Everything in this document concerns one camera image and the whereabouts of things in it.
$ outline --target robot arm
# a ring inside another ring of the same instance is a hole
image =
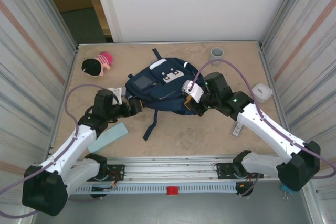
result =
[[[106,176],[107,159],[97,154],[89,154],[80,164],[74,168],[72,166],[82,152],[107,129],[110,122],[115,123],[117,118],[141,112],[139,99],[130,98],[126,103],[122,102],[123,92],[124,88],[99,90],[94,98],[92,112],[86,111],[78,121],[78,134],[75,130],[49,159],[39,167],[30,166],[25,171],[24,176],[27,177],[52,163],[43,172],[24,182],[23,205],[55,216],[78,186],[90,178]]]
[[[243,151],[233,160],[234,169],[238,175],[244,177],[247,173],[262,173],[278,176],[289,189],[299,191],[320,170],[319,159],[287,141],[264,119],[298,145],[320,154],[320,146],[317,143],[314,141],[306,143],[293,136],[263,111],[264,119],[262,119],[253,100],[241,91],[233,93],[222,74],[214,72],[207,75],[204,80],[205,90],[197,83],[190,90],[193,82],[184,83],[182,90],[188,95],[185,106],[190,110],[195,110],[199,116],[202,116],[208,109],[217,109],[225,116],[247,126],[278,154],[278,157],[275,157]]]

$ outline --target label tag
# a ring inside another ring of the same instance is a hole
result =
[[[242,128],[243,128],[243,125],[241,123],[237,122],[234,125],[234,129],[232,131],[232,135],[235,136],[235,137],[239,137]]]

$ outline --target gray cup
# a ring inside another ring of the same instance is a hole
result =
[[[222,59],[224,56],[224,50],[220,47],[214,47],[211,49],[209,60]],[[212,65],[218,65],[220,61],[212,62]]]

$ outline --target navy backpack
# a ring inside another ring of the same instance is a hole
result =
[[[179,58],[162,59],[156,48],[153,49],[157,61],[130,78],[125,84],[126,97],[138,97],[142,105],[152,108],[154,120],[148,127],[143,139],[147,141],[157,123],[157,112],[171,111],[179,115],[196,115],[185,105],[186,97],[182,86],[187,80],[194,80],[198,70],[189,62]],[[203,76],[197,79],[197,84],[204,87]]]

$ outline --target wooden table surface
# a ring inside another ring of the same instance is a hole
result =
[[[213,47],[223,48],[224,58],[233,63],[247,78],[253,87],[258,83],[268,84],[255,42],[216,42],[186,44],[106,44],[83,45],[79,48],[70,88],[80,84],[94,83],[106,88],[123,86],[127,75],[136,74],[147,67],[156,57],[152,48],[157,48],[163,58],[178,57],[193,64],[198,69],[208,61]],[[83,60],[94,58],[99,52],[107,51],[114,57],[111,70],[104,71],[103,77],[92,78],[83,75]],[[209,65],[203,71],[221,72],[233,91],[249,94],[241,77],[230,66],[221,63]],[[68,109],[79,119],[84,111],[93,105],[97,88],[84,87],[75,91],[69,98]],[[279,122],[273,99],[261,104],[261,108],[275,121]],[[154,110],[144,108],[142,113],[131,118],[120,119],[129,134],[111,143],[98,152],[105,157],[139,157],[139,156],[175,156],[175,155],[217,155],[238,154],[243,150],[252,150],[259,154],[274,151],[251,130],[244,127],[238,138],[231,136],[234,121],[216,110],[207,111],[203,117],[181,116],[172,112],[160,112],[158,123],[148,141],[142,139],[147,127],[153,122]],[[55,150],[74,130],[73,121],[62,114]]]

